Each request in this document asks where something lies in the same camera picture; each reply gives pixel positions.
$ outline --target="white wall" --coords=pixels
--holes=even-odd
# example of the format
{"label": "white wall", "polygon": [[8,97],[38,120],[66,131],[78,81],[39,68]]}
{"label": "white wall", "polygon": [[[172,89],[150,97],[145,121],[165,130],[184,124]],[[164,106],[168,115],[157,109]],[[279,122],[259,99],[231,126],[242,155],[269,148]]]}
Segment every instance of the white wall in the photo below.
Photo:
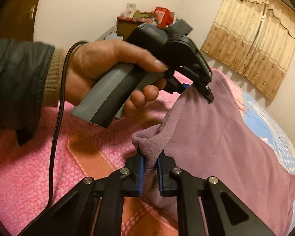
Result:
{"label": "white wall", "polygon": [[[95,40],[116,23],[116,17],[128,2],[137,3],[141,10],[151,11],[156,6],[164,6],[176,11],[180,18],[185,19],[194,28],[190,37],[200,48],[222,0],[39,0],[34,40],[66,48],[78,40]],[[272,103],[244,77],[212,57],[206,54],[204,56],[211,67],[221,69],[257,99],[295,145],[295,52]]]}
{"label": "white wall", "polygon": [[180,0],[39,0],[34,40],[69,48],[79,40],[93,41],[116,24],[127,3],[141,11],[157,6],[177,11]]}

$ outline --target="bed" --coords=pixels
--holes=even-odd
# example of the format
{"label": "bed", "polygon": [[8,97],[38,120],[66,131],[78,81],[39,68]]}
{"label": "bed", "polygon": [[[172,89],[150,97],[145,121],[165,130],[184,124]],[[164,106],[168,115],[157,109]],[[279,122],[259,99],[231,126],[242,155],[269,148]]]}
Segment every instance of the bed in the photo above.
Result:
{"label": "bed", "polygon": [[[190,83],[178,73],[175,76],[181,82]],[[226,79],[246,125],[272,148],[280,164],[295,174],[295,149],[286,134],[250,95]],[[148,105],[145,127],[160,122],[178,96],[161,91],[157,101]],[[131,134],[142,129],[142,124],[122,118],[106,130],[72,116],[69,113],[72,108],[66,103],[58,140],[55,201],[86,175],[99,179],[123,167],[125,159],[135,152]],[[34,139],[22,148],[16,145],[13,131],[0,132],[0,220],[11,235],[17,235],[47,202],[50,132],[56,116],[57,109],[45,108]],[[289,232],[294,226],[295,200]],[[169,236],[178,232],[177,224],[149,202],[125,198],[121,234]]]}

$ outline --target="power cord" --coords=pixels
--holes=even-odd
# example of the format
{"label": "power cord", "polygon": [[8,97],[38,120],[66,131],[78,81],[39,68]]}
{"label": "power cord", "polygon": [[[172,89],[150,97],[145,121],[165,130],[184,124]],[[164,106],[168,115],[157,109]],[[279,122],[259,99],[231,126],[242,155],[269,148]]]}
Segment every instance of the power cord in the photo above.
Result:
{"label": "power cord", "polygon": [[57,122],[55,126],[55,130],[53,133],[53,142],[51,145],[51,152],[50,152],[50,162],[49,162],[49,197],[48,197],[48,203],[43,210],[45,212],[47,209],[49,209],[53,203],[53,169],[55,165],[55,156],[56,156],[56,147],[57,147],[57,141],[61,126],[62,117],[64,115],[64,108],[65,108],[65,85],[66,85],[66,76],[67,76],[67,70],[68,70],[68,64],[70,56],[73,52],[73,50],[82,44],[87,43],[86,41],[79,41],[72,45],[72,47],[69,49],[65,61],[64,61],[64,67],[62,70],[62,76],[61,76],[61,85],[60,85],[60,106],[59,106],[59,112],[57,117]]}

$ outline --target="fingernail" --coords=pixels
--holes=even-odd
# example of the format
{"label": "fingernail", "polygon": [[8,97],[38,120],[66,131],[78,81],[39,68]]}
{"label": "fingernail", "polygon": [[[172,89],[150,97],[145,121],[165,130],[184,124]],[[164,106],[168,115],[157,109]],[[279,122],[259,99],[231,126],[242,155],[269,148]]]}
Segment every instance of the fingernail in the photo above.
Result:
{"label": "fingernail", "polygon": [[168,67],[158,59],[155,60],[155,64],[157,64],[157,66],[160,67],[162,71],[168,70]]}

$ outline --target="knitted cuff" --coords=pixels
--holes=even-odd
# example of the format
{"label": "knitted cuff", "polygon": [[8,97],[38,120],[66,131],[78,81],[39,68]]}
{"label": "knitted cuff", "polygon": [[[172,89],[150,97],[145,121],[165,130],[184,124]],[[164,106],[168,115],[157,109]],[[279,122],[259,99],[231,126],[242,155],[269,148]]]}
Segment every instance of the knitted cuff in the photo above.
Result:
{"label": "knitted cuff", "polygon": [[63,65],[63,49],[56,48],[51,58],[47,73],[43,106],[58,106]]}

